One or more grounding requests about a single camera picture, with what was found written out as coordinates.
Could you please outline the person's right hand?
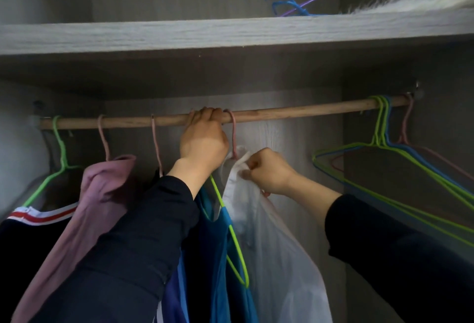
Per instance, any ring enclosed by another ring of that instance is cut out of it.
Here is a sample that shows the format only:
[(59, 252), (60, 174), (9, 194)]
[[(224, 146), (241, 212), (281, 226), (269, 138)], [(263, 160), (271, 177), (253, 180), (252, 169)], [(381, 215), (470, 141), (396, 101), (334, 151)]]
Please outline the person's right hand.
[(261, 181), (254, 184), (266, 196), (270, 194), (290, 195), (291, 185), (299, 174), (280, 153), (266, 147), (254, 153), (252, 159), (258, 161), (257, 168), (261, 170)]

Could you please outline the person's left forearm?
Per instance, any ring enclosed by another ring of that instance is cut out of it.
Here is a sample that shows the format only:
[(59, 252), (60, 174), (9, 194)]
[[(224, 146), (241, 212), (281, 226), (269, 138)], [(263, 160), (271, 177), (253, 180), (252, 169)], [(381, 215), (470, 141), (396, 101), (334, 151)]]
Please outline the person's left forearm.
[(199, 212), (187, 184), (157, 179), (28, 323), (153, 323)]

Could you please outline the black garment striped collar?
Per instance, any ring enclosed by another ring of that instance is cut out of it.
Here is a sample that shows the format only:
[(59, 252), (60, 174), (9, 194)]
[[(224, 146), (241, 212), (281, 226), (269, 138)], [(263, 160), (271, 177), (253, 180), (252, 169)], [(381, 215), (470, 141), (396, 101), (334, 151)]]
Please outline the black garment striped collar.
[(48, 174), (37, 177), (8, 208), (0, 209), (0, 323), (10, 323), (25, 290), (71, 220), (82, 175), (82, 169), (67, 170), (23, 207)]

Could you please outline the wooden closet rod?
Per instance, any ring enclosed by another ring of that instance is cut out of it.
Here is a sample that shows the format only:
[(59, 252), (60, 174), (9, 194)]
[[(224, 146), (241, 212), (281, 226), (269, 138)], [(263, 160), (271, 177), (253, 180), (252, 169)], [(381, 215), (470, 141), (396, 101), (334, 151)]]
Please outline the wooden closet rod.
[[(407, 106), (409, 99), (404, 96), (390, 97), (393, 107)], [(377, 109), (378, 104), (375, 99), (360, 99), (338, 103), (287, 107), (268, 108), (256, 110), (233, 111), (236, 123), (247, 123), (257, 121), (280, 120), (288, 118), (301, 118), (312, 116), (328, 116), (367, 111)], [(184, 126), (187, 122), (188, 114), (155, 116), (154, 122), (157, 127), (178, 127)], [(52, 130), (53, 118), (36, 117), (33, 124), (41, 130)], [(232, 123), (233, 118), (228, 112), (223, 115), (223, 123)], [(102, 117), (102, 118), (58, 118), (56, 128), (58, 130), (82, 130), (82, 129), (115, 129), (115, 128), (146, 128), (151, 127), (151, 116), (130, 116), (130, 117)]]

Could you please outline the grey wooden wardrobe shelf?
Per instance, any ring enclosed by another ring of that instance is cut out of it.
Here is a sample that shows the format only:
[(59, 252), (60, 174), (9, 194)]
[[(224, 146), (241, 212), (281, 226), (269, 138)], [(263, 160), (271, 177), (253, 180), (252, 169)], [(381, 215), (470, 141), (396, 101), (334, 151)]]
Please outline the grey wooden wardrobe shelf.
[(428, 13), (0, 25), (0, 80), (119, 100), (336, 84), (474, 44), (474, 8)]

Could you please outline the person's right forearm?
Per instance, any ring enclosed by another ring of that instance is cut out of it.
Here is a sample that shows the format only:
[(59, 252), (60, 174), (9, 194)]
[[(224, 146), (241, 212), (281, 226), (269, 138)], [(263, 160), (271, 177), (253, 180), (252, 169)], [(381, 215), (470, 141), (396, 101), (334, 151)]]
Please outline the person's right forearm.
[(293, 175), (281, 194), (324, 208), (329, 253), (349, 264), (404, 323), (474, 323), (474, 265), (353, 195)]

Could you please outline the blue garment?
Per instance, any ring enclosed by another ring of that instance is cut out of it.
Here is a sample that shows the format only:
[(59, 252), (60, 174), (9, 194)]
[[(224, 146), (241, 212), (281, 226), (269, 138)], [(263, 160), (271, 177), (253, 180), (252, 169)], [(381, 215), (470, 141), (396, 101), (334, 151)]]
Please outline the blue garment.
[(153, 323), (259, 323), (250, 288), (227, 264), (227, 254), (236, 265), (240, 262), (216, 194), (202, 187), (195, 202), (198, 224), (182, 244)]

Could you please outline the white garment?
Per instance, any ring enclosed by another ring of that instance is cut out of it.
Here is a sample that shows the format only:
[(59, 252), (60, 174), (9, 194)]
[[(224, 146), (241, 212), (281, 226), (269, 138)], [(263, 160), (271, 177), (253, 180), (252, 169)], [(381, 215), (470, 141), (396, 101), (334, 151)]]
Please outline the white garment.
[(271, 201), (240, 176), (252, 155), (235, 148), (219, 173), (249, 276), (259, 323), (333, 323), (319, 269), (289, 231)]

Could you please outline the person's left hand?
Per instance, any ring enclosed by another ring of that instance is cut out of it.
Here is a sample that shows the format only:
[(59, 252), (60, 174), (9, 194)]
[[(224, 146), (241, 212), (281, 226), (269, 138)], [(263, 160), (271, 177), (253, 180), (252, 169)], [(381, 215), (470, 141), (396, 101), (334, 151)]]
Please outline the person's left hand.
[(185, 125), (180, 141), (180, 156), (203, 176), (209, 176), (223, 162), (229, 142), (222, 125), (198, 122)]

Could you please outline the pink garment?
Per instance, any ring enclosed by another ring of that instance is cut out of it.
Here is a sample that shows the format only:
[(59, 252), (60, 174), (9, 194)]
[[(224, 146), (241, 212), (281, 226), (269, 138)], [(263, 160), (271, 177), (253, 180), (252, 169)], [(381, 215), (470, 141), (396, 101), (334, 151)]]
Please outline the pink garment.
[(129, 179), (135, 163), (134, 155), (122, 155), (86, 168), (78, 206), (20, 299), (11, 323), (27, 323), (71, 275), (99, 236), (110, 231), (127, 212), (135, 194)]

